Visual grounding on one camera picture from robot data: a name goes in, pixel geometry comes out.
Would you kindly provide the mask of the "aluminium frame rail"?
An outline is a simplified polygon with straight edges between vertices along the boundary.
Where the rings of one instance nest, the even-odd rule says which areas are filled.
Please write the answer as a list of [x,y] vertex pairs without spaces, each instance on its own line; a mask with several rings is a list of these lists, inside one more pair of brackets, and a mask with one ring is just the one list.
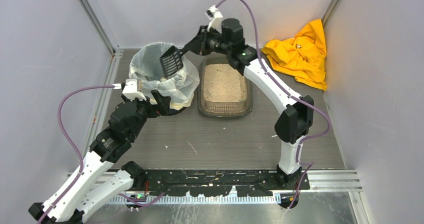
[[[360,184],[356,171],[353,170],[309,170],[306,175],[301,177],[302,181],[309,183],[309,189],[300,189],[300,194],[308,193],[348,193],[361,192]],[[186,194],[183,197],[170,197],[164,193],[164,197],[160,198],[156,204],[281,204],[286,207],[290,204],[295,191],[274,191],[272,196],[266,197],[237,197],[235,189],[230,191],[229,196],[205,197],[200,195],[192,197]],[[130,189],[122,192],[128,197],[146,201],[147,203],[154,200],[155,197],[146,192],[130,191]]]

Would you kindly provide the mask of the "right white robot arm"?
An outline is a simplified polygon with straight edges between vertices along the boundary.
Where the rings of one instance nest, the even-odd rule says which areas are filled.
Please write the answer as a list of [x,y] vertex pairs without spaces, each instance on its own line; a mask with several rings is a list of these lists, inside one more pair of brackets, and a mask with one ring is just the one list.
[[272,102],[279,113],[274,130],[281,139],[280,160],[275,178],[281,185],[293,183],[301,174],[301,139],[313,123],[314,100],[301,96],[266,66],[257,49],[247,45],[244,29],[238,19],[227,18],[221,23],[221,31],[200,26],[196,36],[180,53],[188,51],[206,56],[212,52],[224,54],[229,65],[255,84]]

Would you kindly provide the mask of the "black litter scoop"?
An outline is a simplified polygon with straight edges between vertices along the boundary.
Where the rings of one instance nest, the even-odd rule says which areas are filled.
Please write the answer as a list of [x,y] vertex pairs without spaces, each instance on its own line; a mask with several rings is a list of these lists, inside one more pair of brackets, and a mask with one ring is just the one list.
[[170,78],[184,67],[183,55],[180,54],[180,49],[172,45],[159,58],[163,74],[165,78]]

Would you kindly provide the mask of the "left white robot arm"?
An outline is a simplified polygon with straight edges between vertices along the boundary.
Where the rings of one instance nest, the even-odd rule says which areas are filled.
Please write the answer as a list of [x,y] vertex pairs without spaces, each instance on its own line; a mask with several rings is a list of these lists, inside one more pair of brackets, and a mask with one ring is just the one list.
[[134,161],[124,164],[108,181],[91,186],[128,151],[149,118],[170,112],[170,97],[152,91],[155,103],[140,95],[122,94],[123,102],[111,113],[108,126],[82,156],[79,166],[49,199],[33,203],[28,212],[39,224],[83,224],[112,197],[131,188],[144,188],[148,178]]

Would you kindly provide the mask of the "yellow cloth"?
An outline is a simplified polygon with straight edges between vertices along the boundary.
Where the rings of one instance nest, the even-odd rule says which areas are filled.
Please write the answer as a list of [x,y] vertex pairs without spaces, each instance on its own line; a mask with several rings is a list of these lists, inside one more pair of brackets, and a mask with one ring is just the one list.
[[293,38],[273,39],[262,49],[274,71],[294,77],[309,87],[327,91],[327,45],[320,19],[310,21]]

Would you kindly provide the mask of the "beige cat litter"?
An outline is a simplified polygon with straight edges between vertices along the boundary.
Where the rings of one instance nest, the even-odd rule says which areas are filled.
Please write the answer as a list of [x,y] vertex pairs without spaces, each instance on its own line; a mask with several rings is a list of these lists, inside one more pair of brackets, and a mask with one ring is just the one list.
[[206,101],[234,103],[247,100],[246,79],[229,64],[210,64],[204,70],[203,97]]

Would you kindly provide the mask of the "brown plastic litter box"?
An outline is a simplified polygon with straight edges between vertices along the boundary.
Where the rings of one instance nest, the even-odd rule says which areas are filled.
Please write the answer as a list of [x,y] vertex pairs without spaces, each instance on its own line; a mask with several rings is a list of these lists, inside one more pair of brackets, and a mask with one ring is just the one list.
[[199,111],[210,117],[233,118],[251,113],[253,84],[233,69],[222,54],[206,56],[199,67]]

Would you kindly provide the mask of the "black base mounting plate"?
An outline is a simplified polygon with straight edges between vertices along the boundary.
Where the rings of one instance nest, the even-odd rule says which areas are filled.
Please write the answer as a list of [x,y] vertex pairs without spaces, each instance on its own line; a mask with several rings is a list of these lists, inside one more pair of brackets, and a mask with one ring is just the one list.
[[266,197],[274,191],[294,191],[298,187],[309,189],[302,181],[303,170],[285,175],[276,169],[212,169],[212,170],[146,170],[141,180],[136,181],[130,191],[146,192],[157,196],[165,193],[170,197],[229,196],[235,189],[237,197]]

